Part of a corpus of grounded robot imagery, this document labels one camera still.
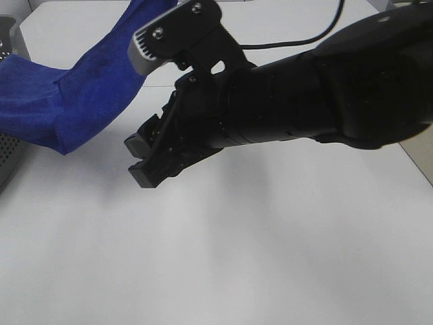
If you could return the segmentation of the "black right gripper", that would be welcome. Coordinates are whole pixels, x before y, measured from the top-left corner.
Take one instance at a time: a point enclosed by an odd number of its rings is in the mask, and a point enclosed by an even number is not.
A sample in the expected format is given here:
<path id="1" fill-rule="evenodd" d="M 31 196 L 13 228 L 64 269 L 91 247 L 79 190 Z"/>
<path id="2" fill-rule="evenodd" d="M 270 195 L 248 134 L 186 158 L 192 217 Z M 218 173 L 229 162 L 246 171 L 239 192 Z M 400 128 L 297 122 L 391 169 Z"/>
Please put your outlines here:
<path id="1" fill-rule="evenodd" d="M 163 179 L 177 176 L 182 170 L 221 150 L 207 144 L 205 132 L 223 132 L 223 98 L 229 77 L 254 64 L 243 60 L 232 69 L 228 66 L 212 74 L 210 67 L 192 65 L 193 70 L 175 82 L 175 91 L 162 117 L 151 116 L 124 141 L 129 152 L 142 160 L 128 168 L 141 188 L 156 188 Z"/>

